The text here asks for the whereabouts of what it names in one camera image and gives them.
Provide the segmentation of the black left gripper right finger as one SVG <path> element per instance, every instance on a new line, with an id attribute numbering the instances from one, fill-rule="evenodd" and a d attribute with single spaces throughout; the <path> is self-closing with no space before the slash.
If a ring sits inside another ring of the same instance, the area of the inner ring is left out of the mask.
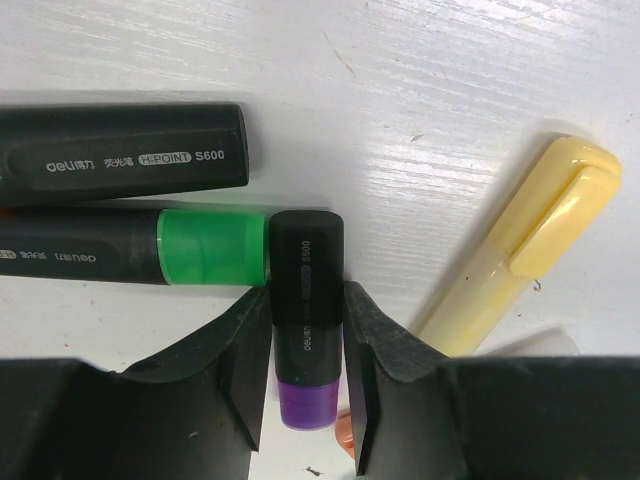
<path id="1" fill-rule="evenodd" d="M 357 473 L 368 479 L 635 479 L 635 357 L 449 358 L 344 287 Z"/>

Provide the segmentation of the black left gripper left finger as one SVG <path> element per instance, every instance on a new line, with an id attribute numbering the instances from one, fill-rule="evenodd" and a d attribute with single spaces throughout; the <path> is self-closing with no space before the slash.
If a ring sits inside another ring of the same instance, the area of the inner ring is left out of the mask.
<path id="1" fill-rule="evenodd" d="M 245 479 L 260 443 L 271 311 L 254 288 L 123 372 L 1 364 L 5 479 Z"/>

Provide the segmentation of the black highlighter purple tip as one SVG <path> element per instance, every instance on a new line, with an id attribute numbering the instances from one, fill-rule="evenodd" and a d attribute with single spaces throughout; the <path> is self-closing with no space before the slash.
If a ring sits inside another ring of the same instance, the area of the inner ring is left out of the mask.
<path id="1" fill-rule="evenodd" d="M 336 419 L 342 372 L 344 222 L 329 211 L 279 212 L 269 253 L 281 419 L 322 429 Z"/>

